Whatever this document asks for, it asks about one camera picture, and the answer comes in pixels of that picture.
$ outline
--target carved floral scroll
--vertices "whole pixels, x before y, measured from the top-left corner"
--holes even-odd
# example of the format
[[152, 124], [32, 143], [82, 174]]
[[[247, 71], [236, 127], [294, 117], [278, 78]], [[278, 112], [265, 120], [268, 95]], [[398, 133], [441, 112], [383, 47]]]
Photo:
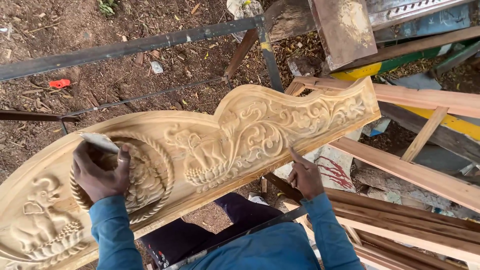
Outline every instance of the carved floral scroll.
[[[136, 237], [192, 211], [380, 117], [369, 78], [346, 90], [292, 97], [239, 86], [215, 115], [147, 111], [82, 131], [131, 144], [125, 205]], [[69, 134], [34, 155], [0, 185], [0, 268], [76, 269], [96, 258], [91, 201], [76, 184]], [[96, 160], [116, 167], [114, 155]]]

